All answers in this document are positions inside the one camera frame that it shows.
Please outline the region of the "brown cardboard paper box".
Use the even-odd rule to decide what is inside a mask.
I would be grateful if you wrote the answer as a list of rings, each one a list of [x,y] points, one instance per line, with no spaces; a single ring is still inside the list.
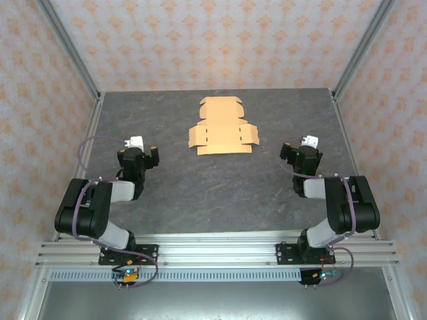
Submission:
[[[258,128],[244,119],[238,97],[205,97],[199,102],[201,121],[189,129],[188,147],[198,155],[251,153],[259,145]]]

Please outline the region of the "grey metal sheet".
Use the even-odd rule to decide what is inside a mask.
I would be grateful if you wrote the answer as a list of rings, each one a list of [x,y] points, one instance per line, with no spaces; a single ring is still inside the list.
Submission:
[[[50,283],[39,320],[396,320],[388,290],[367,277],[297,283]]]

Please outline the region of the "right aluminium table side rail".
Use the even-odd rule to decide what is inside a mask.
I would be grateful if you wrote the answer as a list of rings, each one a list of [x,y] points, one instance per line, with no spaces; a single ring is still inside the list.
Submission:
[[[348,134],[347,134],[347,131],[346,131],[345,125],[344,125],[344,120],[343,120],[342,114],[341,114],[341,112],[340,112],[340,107],[339,107],[339,105],[338,105],[338,100],[337,100],[337,98],[336,98],[336,96],[335,96],[335,94],[334,94],[334,92],[333,92],[333,91],[330,91],[330,97],[331,97],[331,100],[332,100],[332,104],[333,104],[333,106],[334,106],[334,110],[335,110],[335,112],[336,112],[336,116],[337,116],[337,118],[338,118],[338,123],[340,124],[340,129],[341,129],[342,135],[343,135],[343,137],[344,137],[344,141],[345,141],[345,144],[346,144],[346,147],[347,147],[347,150],[348,150],[349,156],[350,156],[350,160],[351,160],[351,162],[352,162],[352,167],[353,167],[353,169],[354,169],[354,172],[355,172],[357,175],[359,175],[359,174],[360,174],[360,172],[359,172],[359,170],[358,170],[358,166],[357,166],[357,164],[356,164],[356,160],[355,160],[355,158],[354,158],[354,154],[353,154],[353,151],[352,151],[352,147],[351,147],[351,144],[350,144],[350,140],[349,140],[349,137],[348,137]]]

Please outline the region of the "aluminium table side rail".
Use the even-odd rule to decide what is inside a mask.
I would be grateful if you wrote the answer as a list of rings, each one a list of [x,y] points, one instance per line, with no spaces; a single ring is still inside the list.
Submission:
[[[100,93],[99,97],[95,100],[95,103],[93,105],[91,119],[90,119],[89,125],[87,127],[87,131],[86,131],[86,134],[84,136],[84,139],[96,134],[97,125],[99,122],[99,117],[101,114],[104,98],[105,98],[105,92],[102,91]],[[86,145],[83,148],[81,158],[82,158],[83,164],[85,166],[87,166],[89,163],[92,145],[93,145],[93,143],[90,142],[88,145]],[[77,162],[77,164],[75,166],[75,171],[73,173],[73,176],[75,178],[84,178],[85,177],[85,170],[81,168],[81,165],[79,164],[79,162]]]
[[[333,91],[330,91],[330,97],[331,97],[331,100],[332,100],[332,104],[333,104],[333,106],[334,106],[334,110],[335,110],[335,112],[336,112],[336,116],[337,116],[337,118],[338,118],[338,123],[340,124],[340,129],[341,129],[342,135],[343,135],[343,137],[344,137],[344,141],[345,141],[345,144],[346,144],[346,147],[347,147],[347,150],[348,150],[349,156],[350,156],[350,160],[351,160],[351,162],[352,162],[352,167],[353,167],[353,169],[354,169],[354,172],[355,172],[357,175],[359,175],[359,174],[360,174],[360,172],[359,172],[359,170],[358,170],[358,166],[357,166],[357,164],[356,164],[356,160],[355,160],[355,158],[354,158],[354,154],[353,154],[353,151],[352,151],[352,147],[351,147],[351,144],[350,144],[350,140],[349,140],[349,137],[348,137],[348,134],[347,134],[347,131],[346,131],[345,125],[344,125],[344,120],[343,120],[342,114],[341,114],[341,112],[340,112],[340,107],[339,107],[339,105],[338,105],[338,100],[337,100],[337,98],[336,98],[336,96],[335,96],[335,94],[334,94],[334,92],[333,92]]]

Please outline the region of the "left aluminium table side rail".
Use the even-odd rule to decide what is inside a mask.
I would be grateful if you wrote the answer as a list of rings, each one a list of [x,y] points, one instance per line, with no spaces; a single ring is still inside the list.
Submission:
[[[99,97],[95,100],[95,103],[93,105],[91,119],[90,119],[89,125],[87,127],[87,131],[86,131],[86,134],[84,136],[84,139],[96,134],[97,125],[99,122],[99,117],[101,114],[104,98],[105,98],[105,92],[102,91],[100,93]],[[83,148],[81,158],[82,158],[83,164],[85,166],[87,166],[89,163],[92,145],[93,145],[93,143],[90,142],[88,145],[86,145]],[[75,166],[75,171],[73,173],[73,176],[75,178],[84,178],[85,177],[85,170],[81,168],[81,165],[79,164],[79,162],[77,162],[77,164]]]

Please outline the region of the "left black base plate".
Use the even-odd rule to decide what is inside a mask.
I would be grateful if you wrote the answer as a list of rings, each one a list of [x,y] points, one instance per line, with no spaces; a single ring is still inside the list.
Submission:
[[[159,245],[137,244],[133,249],[126,248],[125,250],[142,253],[157,261]],[[120,265],[153,265],[153,263],[145,257],[140,257],[133,254],[119,253],[117,251],[104,248],[101,248],[98,264],[114,267]]]

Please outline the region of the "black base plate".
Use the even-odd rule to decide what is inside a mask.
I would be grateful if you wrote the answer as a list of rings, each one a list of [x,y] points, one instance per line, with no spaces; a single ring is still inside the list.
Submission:
[[[137,244],[133,249],[126,248],[125,250],[142,253],[157,261],[159,245]],[[98,264],[114,267],[120,265],[153,265],[153,263],[145,257],[140,257],[133,254],[119,253],[117,251],[104,248],[101,248]]]
[[[325,248],[301,249],[296,243],[276,244],[276,260],[278,265],[334,265],[336,263],[335,257]]]

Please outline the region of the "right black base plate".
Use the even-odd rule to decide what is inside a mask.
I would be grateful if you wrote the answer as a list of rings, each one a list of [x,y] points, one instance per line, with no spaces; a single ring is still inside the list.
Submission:
[[[278,265],[334,265],[336,263],[335,257],[325,248],[301,249],[296,243],[276,244],[276,260]]]

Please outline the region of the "aluminium mounting rail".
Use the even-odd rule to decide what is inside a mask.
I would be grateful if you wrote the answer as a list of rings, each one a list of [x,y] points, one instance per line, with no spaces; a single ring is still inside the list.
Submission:
[[[160,267],[166,268],[257,268],[275,267],[276,245],[293,244],[300,231],[254,231],[224,233],[175,233],[138,235],[138,244],[159,245]],[[338,244],[346,250],[335,252],[336,266],[399,266],[402,262],[395,242],[379,240],[374,232],[355,234]],[[97,268],[99,248],[60,235],[57,241],[44,242],[36,258],[36,267]]]

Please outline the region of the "right aluminium frame post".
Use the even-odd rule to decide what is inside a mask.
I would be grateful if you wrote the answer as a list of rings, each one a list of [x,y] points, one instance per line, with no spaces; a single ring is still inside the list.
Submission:
[[[375,14],[373,15],[373,18],[368,24],[368,27],[366,28],[354,53],[346,65],[346,68],[344,69],[338,84],[336,85],[335,89],[331,91],[333,101],[337,102],[339,98],[344,95],[346,87],[357,72],[366,52],[369,50],[371,44],[375,40],[377,33],[383,26],[395,2],[396,0],[381,0]]]

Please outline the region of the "aluminium frame post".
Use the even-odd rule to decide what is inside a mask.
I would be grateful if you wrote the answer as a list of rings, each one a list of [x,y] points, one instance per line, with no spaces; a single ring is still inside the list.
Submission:
[[[51,0],[35,0],[39,8],[45,15],[48,23],[53,29],[54,34],[61,43],[68,58],[70,58],[73,66],[75,67],[78,75],[80,76],[83,84],[89,94],[98,101],[101,96],[101,91],[97,88],[95,81],[90,75],[81,55],[79,54],[76,46],[73,44],[71,36],[67,32],[60,16],[56,12]]]
[[[366,52],[369,50],[371,44],[375,40],[377,33],[383,26],[395,2],[396,0],[381,0],[375,14],[373,15],[373,18],[368,24],[368,27],[366,28],[354,53],[346,65],[346,68],[344,69],[338,84],[336,85],[335,89],[331,91],[333,101],[337,102],[339,98],[344,95],[346,87],[357,72]]]

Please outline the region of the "left aluminium frame post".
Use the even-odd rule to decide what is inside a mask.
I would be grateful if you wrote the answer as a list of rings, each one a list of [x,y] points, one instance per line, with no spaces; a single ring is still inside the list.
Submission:
[[[71,36],[67,32],[60,16],[56,12],[51,0],[35,0],[39,8],[45,15],[48,23],[53,29],[54,34],[61,43],[68,58],[70,58],[73,66],[75,67],[78,75],[80,76],[83,84],[89,94],[98,101],[101,96],[101,91],[97,88],[95,81],[90,75],[81,55],[79,54],[76,46],[73,44]]]

